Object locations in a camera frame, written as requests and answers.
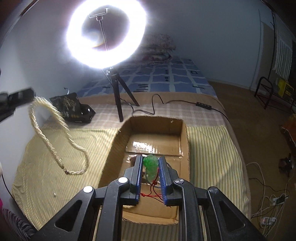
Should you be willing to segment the green jade gourd pendant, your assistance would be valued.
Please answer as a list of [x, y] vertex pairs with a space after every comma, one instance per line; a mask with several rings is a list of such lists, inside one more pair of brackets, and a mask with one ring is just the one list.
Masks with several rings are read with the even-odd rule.
[[162, 195], [158, 194], [155, 187], [159, 178], [159, 159], [155, 155], [148, 155], [143, 159], [143, 166], [145, 168], [144, 176], [149, 183], [149, 194], [142, 193], [143, 197], [150, 197], [157, 201], [163, 202]]

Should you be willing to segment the black metal rack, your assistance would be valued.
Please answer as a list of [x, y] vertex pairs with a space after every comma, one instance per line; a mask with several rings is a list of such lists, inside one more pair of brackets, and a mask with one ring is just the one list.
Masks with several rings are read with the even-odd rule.
[[278, 85], [262, 76], [259, 78], [254, 97], [263, 104], [263, 108], [275, 108], [285, 113], [295, 114], [295, 89], [292, 98], [285, 99], [278, 95]]

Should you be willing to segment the orange stool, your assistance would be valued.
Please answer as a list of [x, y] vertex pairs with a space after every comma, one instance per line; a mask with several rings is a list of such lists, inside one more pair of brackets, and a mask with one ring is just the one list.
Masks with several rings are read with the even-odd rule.
[[290, 115], [287, 121], [280, 127], [281, 133], [284, 135], [290, 149], [295, 152], [295, 114]]

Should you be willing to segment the cardboard box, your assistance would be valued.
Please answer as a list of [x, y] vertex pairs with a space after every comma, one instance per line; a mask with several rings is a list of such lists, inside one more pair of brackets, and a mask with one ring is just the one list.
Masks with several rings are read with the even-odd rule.
[[[137, 154], [164, 156], [178, 176], [190, 179], [189, 145], [182, 120], [160, 116], [134, 116], [121, 128], [103, 129], [98, 140], [98, 158], [103, 163], [98, 186], [123, 176]], [[166, 207], [151, 197], [140, 197], [135, 207], [123, 209], [123, 219], [141, 224], [175, 225], [178, 208]]]

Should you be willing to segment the floral pillow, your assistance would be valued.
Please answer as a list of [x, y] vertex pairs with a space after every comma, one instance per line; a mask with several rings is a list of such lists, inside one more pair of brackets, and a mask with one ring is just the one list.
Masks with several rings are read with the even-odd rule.
[[173, 58], [175, 49], [176, 46], [171, 36], [147, 34], [144, 35], [135, 54], [142, 62], [165, 62]]

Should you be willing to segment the hanging striped towel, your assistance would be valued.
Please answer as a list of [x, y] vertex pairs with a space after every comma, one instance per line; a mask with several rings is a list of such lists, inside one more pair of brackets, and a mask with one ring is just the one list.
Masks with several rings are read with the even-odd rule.
[[288, 80], [292, 66], [292, 38], [290, 34], [276, 31], [276, 52], [273, 70], [284, 80]]

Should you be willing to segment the black snack bag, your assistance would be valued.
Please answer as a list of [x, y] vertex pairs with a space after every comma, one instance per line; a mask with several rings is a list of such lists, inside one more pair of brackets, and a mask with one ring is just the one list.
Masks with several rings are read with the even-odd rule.
[[73, 123], [91, 123], [96, 112], [88, 105], [79, 101], [77, 93], [50, 98], [50, 102], [60, 111], [62, 117]]

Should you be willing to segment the yellow box on rack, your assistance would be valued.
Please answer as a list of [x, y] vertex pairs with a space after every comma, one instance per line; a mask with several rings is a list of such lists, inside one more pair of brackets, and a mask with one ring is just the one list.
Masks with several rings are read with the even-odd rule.
[[278, 80], [278, 95], [285, 99], [290, 99], [293, 96], [294, 88], [289, 85], [289, 83], [283, 79]]

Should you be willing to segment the blue patterned bed sheet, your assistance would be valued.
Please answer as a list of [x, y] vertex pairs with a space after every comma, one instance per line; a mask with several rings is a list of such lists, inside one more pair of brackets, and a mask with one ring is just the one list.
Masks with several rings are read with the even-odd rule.
[[175, 57], [158, 65], [120, 68], [120, 77], [131, 92], [189, 92], [216, 97], [214, 88], [191, 60]]

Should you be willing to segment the striped yellow cloth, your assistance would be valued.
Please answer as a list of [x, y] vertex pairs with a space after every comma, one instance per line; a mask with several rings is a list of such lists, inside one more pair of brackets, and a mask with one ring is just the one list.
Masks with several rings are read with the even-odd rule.
[[[250, 200], [244, 164], [226, 126], [187, 126], [189, 181], [197, 187], [218, 187], [239, 209], [250, 216]], [[12, 187], [13, 196], [37, 229], [42, 228], [83, 187], [99, 187], [103, 163], [98, 140], [102, 129], [74, 128], [74, 141], [87, 154], [74, 149], [62, 130], [44, 128], [43, 133], [61, 157], [58, 166], [42, 139], [27, 144]]]

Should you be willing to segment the white power strip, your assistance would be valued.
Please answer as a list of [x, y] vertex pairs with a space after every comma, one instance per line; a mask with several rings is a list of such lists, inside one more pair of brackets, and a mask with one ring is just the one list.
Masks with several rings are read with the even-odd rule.
[[287, 199], [288, 199], [288, 195], [282, 195], [280, 197], [275, 197], [272, 199], [271, 204], [273, 206], [281, 205], [281, 204], [284, 204]]

